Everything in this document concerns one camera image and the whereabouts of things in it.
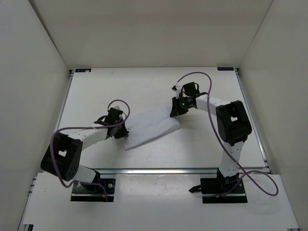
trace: folded cloth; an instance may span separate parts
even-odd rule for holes
[[[171,108],[161,106],[130,116],[125,122],[129,131],[128,137],[123,139],[125,150],[179,129],[180,123],[175,118],[170,118],[170,112]]]

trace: purple cable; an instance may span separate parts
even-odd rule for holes
[[[57,174],[57,177],[59,178],[61,184],[65,187],[65,188],[69,188],[72,186],[72,184],[74,184],[75,182],[78,182],[77,180],[73,180],[70,184],[65,184],[64,181],[63,181],[63,178],[61,177],[61,173],[59,171],[59,168],[57,166],[57,162],[56,162],[56,159],[55,159],[55,156],[54,156],[54,149],[53,149],[53,140],[54,140],[54,137],[55,135],[60,132],[60,131],[64,131],[64,130],[72,130],[72,129],[83,129],[83,130],[91,130],[91,129],[103,129],[103,128],[115,128],[115,127],[118,127],[118,126],[121,126],[122,124],[125,123],[125,121],[128,119],[129,117],[129,114],[130,114],[130,107],[129,105],[123,101],[123,100],[113,100],[109,103],[108,105],[108,108],[110,107],[110,105],[114,102],[122,102],[124,103],[127,108],[128,108],[128,114],[127,116],[125,117],[125,119],[119,123],[119,124],[115,124],[115,125],[108,125],[108,126],[99,126],[99,127],[66,127],[66,128],[61,128],[61,129],[58,129],[56,130],[53,135],[51,136],[51,140],[50,140],[50,154],[51,154],[51,160],[52,160],[52,163],[53,163],[53,167],[54,167],[54,170],[56,171],[56,174]],[[104,191],[104,194],[106,195],[106,201],[107,201],[107,192],[106,192],[106,189],[101,185],[101,184],[98,184],[98,183],[89,183],[89,182],[80,182],[81,184],[86,184],[86,185],[96,185],[96,186],[100,186],[103,191]]]
[[[211,77],[210,77],[208,74],[204,73],[204,72],[199,72],[199,71],[197,71],[197,72],[191,72],[191,73],[188,73],[188,74],[184,75],[183,77],[181,77],[181,78],[177,81],[177,83],[180,82],[180,81],[181,81],[183,78],[185,78],[186,76],[189,76],[189,75],[192,75],[192,74],[202,74],[202,75],[206,75],[206,76],[208,77],[208,79],[210,80],[210,86],[209,86],[209,88],[208,88],[207,102],[206,102],[206,104],[207,104],[207,113],[208,113],[208,117],[209,117],[209,119],[210,119],[210,123],[211,123],[212,129],[213,129],[213,131],[214,131],[214,133],[215,133],[215,136],[216,136],[216,138],[217,138],[217,140],[218,140],[220,146],[222,147],[222,149],[225,151],[225,153],[228,155],[228,157],[230,157],[231,160],[232,160],[233,162],[235,162],[235,163],[237,164],[237,166],[243,171],[243,175],[239,178],[239,180],[238,180],[237,183],[234,185],[234,187],[233,187],[232,189],[230,189],[228,192],[226,192],[226,193],[221,193],[221,194],[215,194],[215,195],[204,196],[204,197],[216,197],[216,196],[227,195],[228,193],[232,192],[232,191],[236,188],[236,186],[240,183],[240,181],[243,179],[244,176],[248,176],[249,179],[250,179],[250,180],[262,191],[262,192],[264,192],[265,194],[267,194],[267,195],[269,195],[269,196],[277,196],[278,193],[279,193],[279,189],[278,189],[278,186],[277,186],[276,182],[273,180],[272,177],[270,177],[270,176],[269,176],[268,174],[266,174],[265,172],[261,172],[261,171],[258,171],[258,170],[251,170],[251,171],[248,171],[248,172],[247,172],[247,171],[242,167],[242,165],[241,165],[240,163],[238,163],[238,162],[232,157],[232,155],[228,152],[228,150],[225,148],[225,146],[223,145],[222,141],[220,140],[220,136],[218,135],[218,132],[216,131],[216,128],[215,128],[214,123],[213,123],[212,115],[211,115],[211,112],[210,112],[210,101],[209,101],[209,99],[210,99],[210,93],[211,93],[211,90],[212,90],[212,79],[211,79]],[[253,172],[261,173],[261,174],[267,176],[267,177],[274,183],[275,188],[276,188],[276,193],[271,194],[271,193],[265,191],[265,190],[264,190],[264,189],[263,189],[263,188],[262,188],[262,187],[261,187],[250,175],[249,175],[250,173],[253,173]]]

